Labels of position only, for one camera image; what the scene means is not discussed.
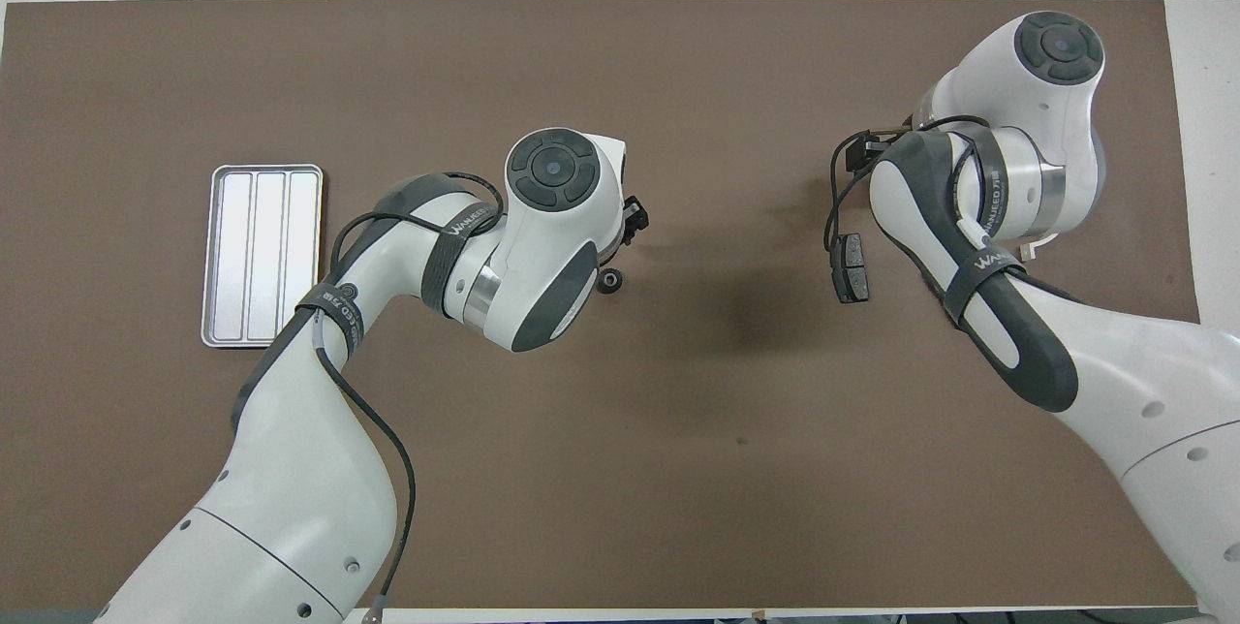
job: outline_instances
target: robotic arm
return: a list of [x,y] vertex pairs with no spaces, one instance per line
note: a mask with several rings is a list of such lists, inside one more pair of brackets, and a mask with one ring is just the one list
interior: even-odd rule
[[218,479],[98,622],[345,619],[384,562],[397,509],[332,372],[403,294],[506,350],[558,337],[598,267],[646,226],[624,200],[624,159],[619,139],[537,130],[508,153],[507,215],[438,174],[378,201],[242,387]]
[[924,130],[863,169],[870,205],[1003,381],[1102,457],[1203,612],[1236,624],[1240,340],[1086,306],[996,243],[1069,231],[1092,208],[1102,68],[1081,20],[1012,20],[921,99]]

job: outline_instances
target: brown table surface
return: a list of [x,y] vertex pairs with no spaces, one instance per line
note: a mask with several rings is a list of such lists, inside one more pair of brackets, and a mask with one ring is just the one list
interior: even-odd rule
[[1102,461],[950,328],[863,191],[844,227],[873,301],[828,285],[831,148],[1048,7],[1105,41],[1110,175],[1032,272],[1195,320],[1159,1],[9,6],[0,604],[102,604],[227,455],[258,352],[198,340],[217,165],[317,164],[331,236],[410,175],[500,181],[548,125],[624,138],[652,223],[616,258],[624,289],[547,349],[506,354],[413,299],[368,334],[346,373],[418,468],[394,607],[1190,603]]

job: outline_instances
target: cable strap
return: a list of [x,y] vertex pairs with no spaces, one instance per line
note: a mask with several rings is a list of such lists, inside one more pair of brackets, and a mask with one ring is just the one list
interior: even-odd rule
[[444,311],[448,278],[453,274],[453,268],[456,267],[456,259],[465,251],[465,241],[469,241],[479,227],[490,222],[492,216],[495,216],[495,208],[477,201],[444,223],[434,248],[430,248],[427,269],[422,270],[422,303],[448,316],[448,311]]
[[942,308],[947,310],[947,316],[956,328],[960,328],[960,318],[965,315],[965,306],[977,288],[991,275],[1008,269],[1024,272],[1024,265],[1021,265],[1007,249],[996,247],[990,241],[960,264],[951,278],[951,284],[947,285],[947,292],[942,295]]
[[301,298],[301,301],[298,301],[296,306],[296,309],[319,309],[330,316],[336,326],[340,326],[340,332],[345,334],[348,357],[353,357],[353,350],[361,345],[366,334],[362,310],[353,303],[355,296],[357,288],[351,283],[345,283],[340,288],[331,283],[319,283]]

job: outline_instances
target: rectangular metal tray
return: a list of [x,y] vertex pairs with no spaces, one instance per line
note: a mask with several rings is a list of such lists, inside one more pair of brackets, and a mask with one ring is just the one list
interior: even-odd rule
[[265,347],[319,282],[322,170],[221,166],[211,175],[202,342]]

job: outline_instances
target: round button pad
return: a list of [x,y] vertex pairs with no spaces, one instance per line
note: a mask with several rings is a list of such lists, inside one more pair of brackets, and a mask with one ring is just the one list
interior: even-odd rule
[[1043,82],[1071,87],[1102,68],[1102,41],[1084,20],[1059,11],[1030,14],[1016,29],[1016,57]]
[[563,212],[589,198],[599,184],[594,143],[564,128],[537,130],[508,153],[508,184],[517,198],[542,212]]

